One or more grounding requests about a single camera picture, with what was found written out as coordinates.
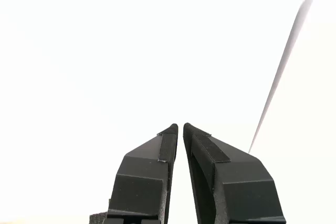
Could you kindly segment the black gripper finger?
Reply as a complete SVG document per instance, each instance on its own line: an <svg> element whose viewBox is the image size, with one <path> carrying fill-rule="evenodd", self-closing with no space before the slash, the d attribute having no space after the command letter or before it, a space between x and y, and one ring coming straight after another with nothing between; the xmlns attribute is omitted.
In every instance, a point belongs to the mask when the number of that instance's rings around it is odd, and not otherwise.
<svg viewBox="0 0 336 224"><path fill-rule="evenodd" d="M125 154L115 177L105 223L167 223L178 125Z"/></svg>
<svg viewBox="0 0 336 224"><path fill-rule="evenodd" d="M183 139L198 223L286 223L259 159L189 123Z"/></svg>

